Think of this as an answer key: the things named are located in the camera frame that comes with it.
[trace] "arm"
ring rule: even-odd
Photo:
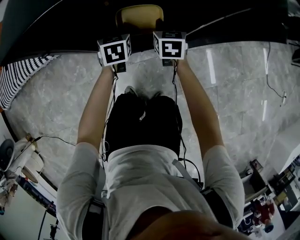
[[[177,73],[187,100],[192,123],[196,131],[201,154],[215,145],[223,146],[217,113],[205,90],[188,65],[187,60],[177,62]]]
[[[99,184],[95,166],[112,84],[113,72],[104,67],[83,111],[72,163],[57,191],[57,218],[72,240],[82,239],[89,203]]]
[[[217,113],[186,60],[178,61],[177,73],[199,140],[205,186],[213,188],[222,198],[236,228],[243,217],[245,193],[224,147]]]
[[[90,143],[99,151],[112,86],[113,71],[103,67],[81,116],[77,144]]]

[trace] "strap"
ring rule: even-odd
[[[176,159],[172,161],[172,164],[178,169],[178,171],[182,174],[183,178],[188,180],[191,184],[193,184],[199,192],[202,193],[205,200],[209,204],[212,212],[214,213],[217,221],[225,225],[227,227],[233,228],[233,221],[230,216],[230,213],[223,202],[222,198],[219,196],[219,194],[216,193],[214,189],[205,189],[202,191],[200,186],[192,179],[192,177],[188,174],[184,166]]]
[[[94,199],[92,199],[88,208],[88,212],[86,213],[83,222],[83,226],[82,226],[83,240],[90,239],[91,236],[102,235],[102,230],[99,227],[103,226],[105,206],[104,204],[98,204],[98,203],[94,205],[94,203],[95,203]]]
[[[184,166],[176,159],[172,161],[172,164],[178,169],[184,179],[188,180],[191,184],[193,184],[199,192],[201,192],[201,188],[199,185],[192,179],[192,177],[188,174],[187,170]]]
[[[201,192],[211,210],[213,211],[217,221],[227,227],[233,228],[233,220],[230,213],[219,194],[214,189],[206,189]]]
[[[103,209],[103,226],[102,226],[102,240],[108,240],[109,233],[109,222],[108,222],[108,213],[107,208]]]
[[[103,167],[100,165],[99,161],[95,162],[94,179],[98,179],[94,199],[101,201],[102,198],[101,193],[105,185],[106,174]]]

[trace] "gray tiled floor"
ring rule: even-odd
[[[236,168],[242,171],[250,160],[257,158],[265,166],[266,174],[272,175],[271,159],[267,161],[267,157],[274,138],[278,131],[300,117],[300,68],[290,64],[290,46],[271,43],[269,82],[279,94],[286,91],[287,99],[281,106],[282,99],[266,84],[263,48],[268,51],[269,43],[208,45],[189,50],[187,58],[219,114],[225,146]],[[214,84],[210,81],[207,50],[213,59]],[[17,135],[47,134],[75,143],[80,116],[100,70],[94,54],[63,55],[40,70],[23,87],[7,112]],[[172,74],[173,69],[162,67],[154,51],[133,54],[127,72],[119,74],[116,93],[119,95],[127,85],[133,85],[148,97],[158,90],[174,97]],[[198,140],[179,84],[178,105],[186,158],[200,165]],[[38,147],[45,160],[45,175],[59,185],[74,147],[48,138],[42,138]],[[196,176],[195,169],[188,167]]]

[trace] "black and white striped rug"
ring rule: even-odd
[[[0,105],[4,110],[10,108],[12,101],[22,86],[41,68],[59,57],[45,56],[10,63],[2,68],[0,74]]]

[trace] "shoe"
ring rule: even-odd
[[[157,97],[162,96],[162,95],[163,95],[163,92],[162,92],[162,91],[158,91],[157,93],[155,93],[155,94],[153,95],[152,98],[157,98]]]
[[[137,93],[136,93],[136,91],[135,91],[135,88],[132,87],[132,86],[127,86],[127,87],[125,88],[125,93],[126,93],[126,94],[133,94],[133,95],[136,95],[136,96],[138,97],[138,95],[137,95]]]

